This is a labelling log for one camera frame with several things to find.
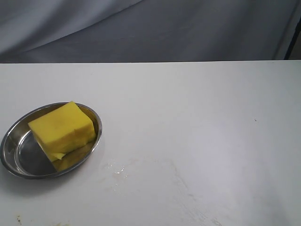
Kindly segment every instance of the oval metal dish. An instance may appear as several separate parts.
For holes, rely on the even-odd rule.
[[[53,178],[77,168],[92,154],[99,144],[103,127],[97,113],[82,104],[77,106],[92,120],[96,132],[95,141],[68,153],[62,160],[51,163],[34,139],[27,123],[66,103],[50,104],[33,110],[15,122],[7,131],[1,143],[0,159],[9,172],[25,179]]]

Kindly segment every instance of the butter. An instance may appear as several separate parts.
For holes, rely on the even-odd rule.
[[[28,125],[52,162],[61,160],[67,153],[85,146],[96,137],[93,122],[74,102],[69,102]]]

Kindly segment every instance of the butter slice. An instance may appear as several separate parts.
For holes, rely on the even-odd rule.
[[[93,122],[74,102],[28,125],[50,161],[62,159],[67,153],[85,146],[96,137]]]

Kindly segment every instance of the white table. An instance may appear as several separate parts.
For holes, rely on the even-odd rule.
[[[301,225],[301,61],[0,65],[0,135],[74,100],[103,121],[69,175],[0,167],[3,226]]]

